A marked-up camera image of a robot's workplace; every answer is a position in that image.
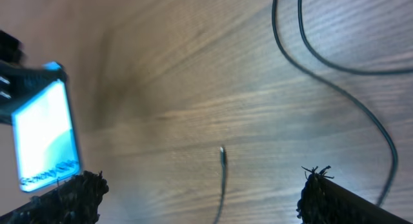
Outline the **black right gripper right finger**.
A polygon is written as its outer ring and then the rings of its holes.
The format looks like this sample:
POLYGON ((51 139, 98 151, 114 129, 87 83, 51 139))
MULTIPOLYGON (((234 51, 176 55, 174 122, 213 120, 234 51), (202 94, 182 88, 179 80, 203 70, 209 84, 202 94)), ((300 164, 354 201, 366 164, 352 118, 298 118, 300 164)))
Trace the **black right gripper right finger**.
POLYGON ((303 224, 412 224, 335 184, 326 175, 329 168, 305 169, 296 209, 303 224))

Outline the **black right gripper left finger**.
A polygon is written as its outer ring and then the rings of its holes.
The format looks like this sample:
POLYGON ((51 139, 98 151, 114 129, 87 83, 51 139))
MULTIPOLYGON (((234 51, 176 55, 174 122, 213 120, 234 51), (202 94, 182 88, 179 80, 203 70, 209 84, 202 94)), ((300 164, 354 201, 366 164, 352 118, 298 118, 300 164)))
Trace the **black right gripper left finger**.
POLYGON ((1 224, 95 224, 100 218, 99 205, 108 191, 102 173, 84 171, 3 214, 1 224))

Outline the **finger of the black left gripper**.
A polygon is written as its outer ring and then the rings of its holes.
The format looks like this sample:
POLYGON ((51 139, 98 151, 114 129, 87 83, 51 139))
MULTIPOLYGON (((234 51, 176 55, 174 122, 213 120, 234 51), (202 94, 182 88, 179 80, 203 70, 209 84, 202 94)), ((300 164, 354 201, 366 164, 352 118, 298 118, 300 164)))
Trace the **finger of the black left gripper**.
POLYGON ((27 68, 20 40, 1 31, 1 123, 11 124, 12 113, 54 81, 66 82, 67 73, 56 69, 27 68))

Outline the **blue Galaxy smartphone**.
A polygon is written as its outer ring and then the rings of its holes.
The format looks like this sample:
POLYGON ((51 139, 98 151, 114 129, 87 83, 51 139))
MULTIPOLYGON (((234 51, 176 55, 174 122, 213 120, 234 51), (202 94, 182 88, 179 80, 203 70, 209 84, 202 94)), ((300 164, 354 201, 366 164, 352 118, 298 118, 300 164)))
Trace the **blue Galaxy smartphone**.
MULTIPOLYGON (((41 68, 56 69, 57 62, 41 68)), ((81 171, 66 82, 54 81, 12 113, 19 188, 34 192, 81 171)))

